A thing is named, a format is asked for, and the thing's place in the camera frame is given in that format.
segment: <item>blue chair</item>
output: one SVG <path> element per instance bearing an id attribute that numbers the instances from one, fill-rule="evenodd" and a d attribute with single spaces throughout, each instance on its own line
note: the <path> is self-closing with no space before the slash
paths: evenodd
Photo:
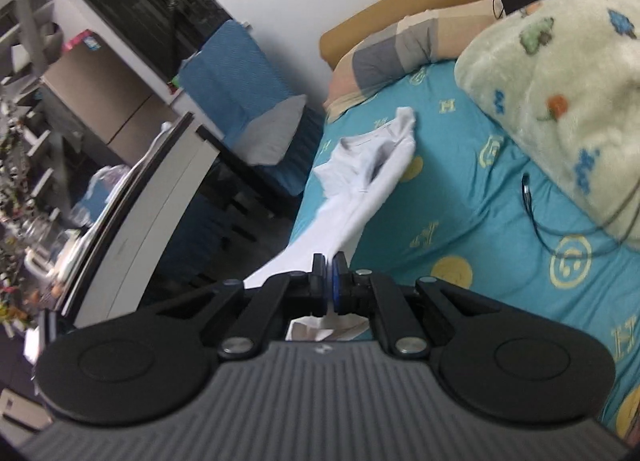
<path id="1" fill-rule="evenodd" d="M 225 22 L 185 61 L 180 85 L 225 135 L 233 148 L 249 122 L 293 96 L 247 30 Z M 305 188 L 322 137 L 323 116 L 305 107 L 284 158 L 273 166 L 256 166 L 268 183 L 290 196 Z"/>

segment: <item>gray ribbed surface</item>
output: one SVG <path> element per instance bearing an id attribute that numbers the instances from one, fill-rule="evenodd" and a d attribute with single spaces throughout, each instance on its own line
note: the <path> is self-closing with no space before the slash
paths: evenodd
<path id="1" fill-rule="evenodd" d="M 223 365 L 202 396 L 150 425 L 99 430 L 58 422 L 24 446 L 33 461 L 594 460 L 626 448 L 593 422 L 515 430 L 450 401 L 429 368 L 376 342 L 273 343 Z"/>

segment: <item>bed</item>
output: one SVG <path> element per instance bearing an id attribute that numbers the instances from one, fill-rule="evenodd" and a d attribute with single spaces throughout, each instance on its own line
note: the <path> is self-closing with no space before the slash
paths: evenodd
<path id="1" fill-rule="evenodd" d="M 323 35 L 321 54 L 335 68 L 364 37 L 405 15 L 471 1 L 382 0 Z M 593 222 L 458 89 L 453 70 L 453 61 L 423 66 L 325 127 L 314 166 L 329 159 L 341 137 L 375 129 L 397 107 L 413 107 L 417 119 L 415 157 L 367 223 L 351 267 L 374 268 L 403 284 L 433 275 L 590 333 L 616 362 L 600 419 L 624 437 L 640 401 L 640 254 L 621 247 L 604 257 L 572 258 L 608 246 L 602 232 L 547 236 L 564 258 L 546 252 L 522 206 L 525 172 L 536 193 L 538 221 L 569 229 L 591 228 Z M 312 173 L 291 242 L 322 201 Z"/>

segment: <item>cable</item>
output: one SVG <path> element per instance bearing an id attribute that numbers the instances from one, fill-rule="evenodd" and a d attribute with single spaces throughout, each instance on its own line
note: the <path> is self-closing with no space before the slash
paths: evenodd
<path id="1" fill-rule="evenodd" d="M 604 228 L 609 226 L 614 220 L 616 220 L 620 216 L 620 214 L 622 213 L 624 208 L 629 204 L 629 202 L 631 201 L 631 199 L 633 198 L 635 193 L 638 191 L 638 189 L 640 189 L 640 179 L 638 180 L 638 182 L 634 186 L 634 189 L 631 191 L 631 193 L 623 201 L 622 205 L 619 206 L 619 208 L 615 211 L 615 213 L 609 219 L 607 219 L 607 221 L 605 221 L 602 225 L 590 228 L 589 230 L 587 230 L 585 232 L 576 232 L 576 231 L 558 232 L 557 230 L 551 230 L 550 228 L 546 228 L 546 226 L 542 226 L 542 225 L 538 224 L 536 222 L 536 219 L 535 219 L 534 215 L 533 215 L 532 195 L 531 195 L 531 190 L 529 189 L 529 174 L 528 173 L 524 173 L 523 174 L 520 187 L 521 187 L 521 194 L 522 194 L 522 203 L 524 205 L 525 212 L 527 213 L 527 216 L 529 216 L 529 219 L 530 219 L 531 224 L 533 226 L 533 231 L 535 232 L 536 237 L 538 238 L 540 244 L 552 256 L 556 257 L 557 259 L 565 259 L 566 256 L 565 256 L 564 253 L 559 253 L 559 252 L 553 250 L 551 247 L 549 247 L 548 244 L 546 244 L 546 242 L 544 241 L 544 239 L 540 235 L 540 230 L 542 230 L 543 232 L 552 234 L 552 235 L 556 235 L 556 236 L 563 236 L 563 235 L 590 235 L 590 234 L 594 234 L 597 231 L 603 230 Z M 608 255 L 609 253 L 612 253 L 613 251 L 616 251 L 628 239 L 628 237 L 631 234 L 631 231 L 633 231 L 633 227 L 636 225 L 636 221 L 638 221 L 639 217 L 640 217 L 640 203 L 638 203 L 638 206 L 636 207 L 636 211 L 634 213 L 634 217 L 632 218 L 631 223 L 629 224 L 628 228 L 626 229 L 626 232 L 623 235 L 622 239 L 620 239 L 620 240 L 616 239 L 615 243 L 609 249 L 597 250 L 597 251 L 595 251 L 593 253 L 589 253 L 587 255 L 587 257 L 588 258 L 601 257 L 603 255 Z M 580 254 L 580 255 L 572 256 L 571 258 L 572 259 L 580 259 L 581 257 L 582 257 L 582 255 Z"/>

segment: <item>silver screw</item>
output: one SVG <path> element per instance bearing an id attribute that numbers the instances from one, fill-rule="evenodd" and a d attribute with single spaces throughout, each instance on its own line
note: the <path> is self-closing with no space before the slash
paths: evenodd
<path id="1" fill-rule="evenodd" d="M 396 342 L 396 349 L 403 355 L 421 353 L 427 348 L 427 341 L 417 336 L 405 336 Z"/>
<path id="2" fill-rule="evenodd" d="M 229 355 L 241 355 L 247 353 L 254 346 L 254 343 L 243 336 L 232 336 L 222 342 L 222 350 Z"/>

